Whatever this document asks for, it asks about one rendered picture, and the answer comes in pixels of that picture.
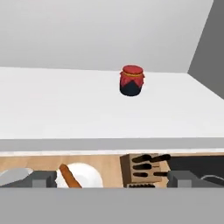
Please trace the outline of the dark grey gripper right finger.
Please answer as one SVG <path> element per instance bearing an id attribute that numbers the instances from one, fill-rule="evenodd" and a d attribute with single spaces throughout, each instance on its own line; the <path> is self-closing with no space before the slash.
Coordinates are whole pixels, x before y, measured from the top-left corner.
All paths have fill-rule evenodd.
<path id="1" fill-rule="evenodd" d="M 168 187 L 177 188 L 220 188 L 221 185 L 203 180 L 190 171 L 169 171 L 167 174 Z"/>

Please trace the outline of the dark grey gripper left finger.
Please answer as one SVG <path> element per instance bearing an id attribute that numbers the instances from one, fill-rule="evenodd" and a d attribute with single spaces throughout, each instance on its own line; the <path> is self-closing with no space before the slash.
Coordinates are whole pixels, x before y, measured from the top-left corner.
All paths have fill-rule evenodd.
<path id="1" fill-rule="evenodd" d="M 49 188 L 57 187 L 56 184 L 57 172 L 56 171 L 34 171 L 28 177 L 7 184 L 7 187 L 32 187 L 32 188 Z"/>

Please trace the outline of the white cabinet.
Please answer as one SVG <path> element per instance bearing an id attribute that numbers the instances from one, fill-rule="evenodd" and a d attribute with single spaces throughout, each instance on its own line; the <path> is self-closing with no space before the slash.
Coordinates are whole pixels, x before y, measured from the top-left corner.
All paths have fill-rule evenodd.
<path id="1" fill-rule="evenodd" d="M 213 4 L 0 0 L 0 153 L 224 148 L 224 99 L 188 72 Z"/>

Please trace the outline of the dark jam jar red cloth lid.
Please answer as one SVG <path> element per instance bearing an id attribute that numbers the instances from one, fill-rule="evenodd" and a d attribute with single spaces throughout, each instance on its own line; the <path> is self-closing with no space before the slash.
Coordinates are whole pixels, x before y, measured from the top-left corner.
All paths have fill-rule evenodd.
<path id="1" fill-rule="evenodd" d="M 140 66 L 126 65 L 120 72 L 120 92 L 126 96 L 137 96 L 144 84 L 144 70 Z"/>

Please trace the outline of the black hob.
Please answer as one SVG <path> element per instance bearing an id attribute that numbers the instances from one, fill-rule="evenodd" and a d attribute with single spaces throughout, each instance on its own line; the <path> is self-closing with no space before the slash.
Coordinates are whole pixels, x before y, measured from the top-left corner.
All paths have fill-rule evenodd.
<path id="1" fill-rule="evenodd" d="M 207 181 L 224 186 L 224 156 L 172 157 L 168 165 L 173 171 L 190 171 L 199 179 L 210 175 Z"/>

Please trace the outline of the grey round plate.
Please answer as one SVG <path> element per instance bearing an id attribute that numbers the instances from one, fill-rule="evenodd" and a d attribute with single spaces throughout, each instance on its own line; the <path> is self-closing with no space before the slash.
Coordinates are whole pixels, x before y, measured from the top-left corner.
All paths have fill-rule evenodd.
<path id="1" fill-rule="evenodd" d="M 31 168 L 12 168 L 0 172 L 0 186 L 19 181 L 33 173 Z"/>

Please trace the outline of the wooden knife block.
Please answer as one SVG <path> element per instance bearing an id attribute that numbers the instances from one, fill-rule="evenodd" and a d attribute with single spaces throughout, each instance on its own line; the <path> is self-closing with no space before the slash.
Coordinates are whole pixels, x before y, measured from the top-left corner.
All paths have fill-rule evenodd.
<path id="1" fill-rule="evenodd" d="M 126 154 L 120 156 L 122 183 L 126 188 L 151 188 L 167 176 L 160 163 L 170 160 L 170 154 Z"/>

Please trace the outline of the white plate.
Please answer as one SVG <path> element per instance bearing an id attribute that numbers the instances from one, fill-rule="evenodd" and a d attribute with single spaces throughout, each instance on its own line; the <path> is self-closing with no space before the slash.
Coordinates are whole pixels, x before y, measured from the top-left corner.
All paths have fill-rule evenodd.
<path id="1" fill-rule="evenodd" d="M 72 163 L 67 167 L 82 188 L 103 187 L 102 176 L 93 166 L 84 163 Z"/>

